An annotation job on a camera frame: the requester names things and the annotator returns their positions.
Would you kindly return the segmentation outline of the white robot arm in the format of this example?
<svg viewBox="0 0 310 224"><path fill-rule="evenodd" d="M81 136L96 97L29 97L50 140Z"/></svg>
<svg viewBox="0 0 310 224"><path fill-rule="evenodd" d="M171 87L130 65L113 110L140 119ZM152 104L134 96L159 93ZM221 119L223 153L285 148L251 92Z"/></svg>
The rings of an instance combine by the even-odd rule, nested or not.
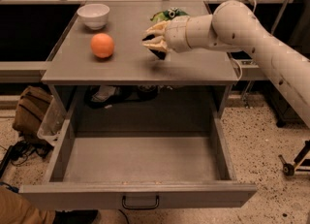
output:
<svg viewBox="0 0 310 224"><path fill-rule="evenodd" d="M243 51L310 126L310 61L267 32L243 3L230 0L205 16L177 16L145 31L142 44L160 52L194 48Z"/></svg>

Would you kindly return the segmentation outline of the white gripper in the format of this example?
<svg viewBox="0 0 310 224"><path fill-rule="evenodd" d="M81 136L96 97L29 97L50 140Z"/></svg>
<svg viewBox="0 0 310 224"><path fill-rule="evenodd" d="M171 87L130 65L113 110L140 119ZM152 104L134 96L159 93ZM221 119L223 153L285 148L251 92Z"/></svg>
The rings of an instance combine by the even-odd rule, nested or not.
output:
<svg viewBox="0 0 310 224"><path fill-rule="evenodd" d="M186 34L189 19L189 16L177 16L171 21L157 22L145 31L147 37L142 40L142 44L160 52L167 52L168 48L176 52L191 50Z"/></svg>

